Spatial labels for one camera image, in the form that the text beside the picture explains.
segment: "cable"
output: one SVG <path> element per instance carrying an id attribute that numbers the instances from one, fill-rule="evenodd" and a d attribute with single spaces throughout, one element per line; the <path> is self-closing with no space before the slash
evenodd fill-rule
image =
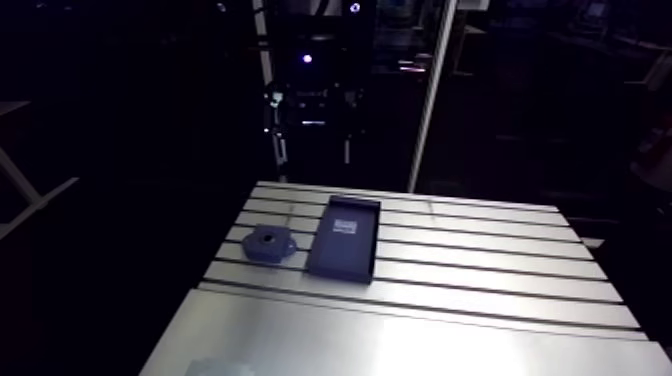
<path id="1" fill-rule="evenodd" d="M 327 11 L 329 6 L 329 0 L 320 0 L 320 5 L 317 6 L 314 16 L 324 16 L 324 12 Z"/>

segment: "white label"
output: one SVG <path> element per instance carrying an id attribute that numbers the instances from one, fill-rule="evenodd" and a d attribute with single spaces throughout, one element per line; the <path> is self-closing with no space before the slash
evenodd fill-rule
<path id="1" fill-rule="evenodd" d="M 357 222 L 337 219 L 334 222 L 334 232 L 340 232 L 343 234 L 355 234 L 357 233 Z"/>

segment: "aluminum surface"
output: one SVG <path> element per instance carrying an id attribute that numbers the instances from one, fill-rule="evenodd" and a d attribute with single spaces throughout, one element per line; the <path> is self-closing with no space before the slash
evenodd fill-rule
<path id="1" fill-rule="evenodd" d="M 229 231 L 227 240 L 241 241 L 252 233 L 252 227 L 234 226 Z M 293 232 L 300 249 L 309 250 L 314 236 Z M 520 273 L 548 274 L 584 279 L 607 279 L 599 265 L 590 260 L 570 260 L 532 255 L 514 255 L 459 249 L 450 247 L 427 246 L 422 244 L 404 244 L 378 241 L 377 258 L 405 260 L 418 263 L 436 263 L 475 268 L 508 270 Z"/>
<path id="2" fill-rule="evenodd" d="M 370 304 L 472 313 L 516 320 L 594 327 L 632 328 L 639 324 L 623 305 L 585 303 L 500 293 L 468 291 L 374 280 L 370 285 L 343 283 L 274 269 L 230 262 L 213 262 L 204 278 L 238 286 L 308 294 Z"/>
<path id="3" fill-rule="evenodd" d="M 293 231 L 315 233 L 318 219 L 243 212 L 236 224 L 288 226 Z M 503 235 L 473 234 L 448 230 L 429 230 L 392 225 L 378 226 L 378 239 L 403 243 L 418 243 L 448 247 L 475 248 L 510 253 L 592 259 L 582 243 L 557 242 L 540 239 L 512 238 Z"/>
<path id="4" fill-rule="evenodd" d="M 553 325 L 547 323 L 535 323 L 527 321 L 504 320 L 476 315 L 460 315 L 448 312 L 428 311 L 423 309 L 389 307 L 375 304 L 362 304 L 336 299 L 315 298 L 312 296 L 281 294 L 264 290 L 250 289 L 221 285 L 219 283 L 201 282 L 198 285 L 201 290 L 226 292 L 250 297 L 280 300 L 300 304 L 309 304 L 319 307 L 345 309 L 349 311 L 378 313 L 402 317 L 412 317 L 428 320 L 447 321 L 458 324 L 470 324 L 501 329 L 515 329 L 538 333 L 566 334 L 582 337 L 619 338 L 628 340 L 646 341 L 645 333 L 633 330 L 597 329 L 589 327 L 576 327 L 569 325 Z"/>
<path id="5" fill-rule="evenodd" d="M 245 203 L 243 210 L 251 212 L 320 218 L 325 207 L 325 205 L 249 199 Z M 380 213 L 380 223 L 386 225 L 423 227 L 437 230 L 453 230 L 493 235 L 509 235 L 536 239 L 562 240 L 571 242 L 581 241 L 581 239 L 578 237 L 578 235 L 576 235 L 571 227 L 512 223 L 492 221 L 488 219 L 472 219 L 431 214 L 382 211 Z"/>
<path id="6" fill-rule="evenodd" d="M 253 198 L 304 202 L 308 204 L 326 204 L 329 201 L 329 196 L 331 196 L 331 194 L 324 192 L 256 187 L 252 190 L 250 196 Z M 431 201 L 381 198 L 365 194 L 348 194 L 347 196 L 380 201 L 382 210 L 467 218 L 496 219 L 521 223 L 541 223 L 557 226 L 568 225 L 565 218 L 559 213 L 507 208 L 491 208 L 485 206 L 461 205 Z"/>
<path id="7" fill-rule="evenodd" d="M 547 211 L 547 212 L 558 211 L 558 209 L 555 206 L 550 205 L 533 205 L 533 204 L 521 204 L 517 202 L 475 200 L 471 198 L 461 198 L 461 197 L 428 196 L 428 195 L 398 193 L 398 192 L 370 191 L 365 189 L 325 187 L 321 185 L 305 185 L 305 184 L 292 184 L 292 183 L 278 183 L 272 181 L 260 181 L 257 183 L 257 186 L 282 188 L 282 189 L 295 189 L 303 191 L 327 192 L 332 194 L 355 194 L 355 195 L 362 194 L 362 195 L 370 195 L 372 197 L 400 198 L 404 200 L 414 200 L 414 201 L 447 202 L 453 204 L 475 205 L 475 206 L 485 206 L 493 208 L 509 208 L 509 209 L 522 209 L 522 210 Z"/>
<path id="8" fill-rule="evenodd" d="M 670 376 L 657 343 L 573 337 L 328 309 L 192 290 L 143 376 L 193 361 L 254 376 Z"/>
<path id="9" fill-rule="evenodd" d="M 248 260 L 242 245 L 238 243 L 222 244 L 216 257 L 243 264 L 255 264 L 255 262 Z M 285 258 L 280 264 L 269 264 L 268 267 L 284 267 L 305 271 L 307 259 L 308 252 L 297 251 Z M 622 301 L 616 289 L 608 282 L 521 275 L 450 266 L 376 260 L 373 276 L 374 279 L 379 281 L 439 285 L 562 299 L 602 302 Z"/>

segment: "dark blue round part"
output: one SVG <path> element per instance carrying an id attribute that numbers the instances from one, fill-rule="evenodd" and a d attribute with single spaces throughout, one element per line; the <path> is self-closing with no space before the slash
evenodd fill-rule
<path id="1" fill-rule="evenodd" d="M 257 225 L 243 239 L 243 250 L 252 261 L 277 264 L 296 251 L 296 242 L 287 227 Z"/>

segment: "rectangular tray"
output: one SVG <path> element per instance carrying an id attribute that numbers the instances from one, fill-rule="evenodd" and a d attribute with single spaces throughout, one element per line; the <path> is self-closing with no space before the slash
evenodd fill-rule
<path id="1" fill-rule="evenodd" d="M 331 196 L 308 258 L 308 273 L 371 283 L 380 202 Z"/>

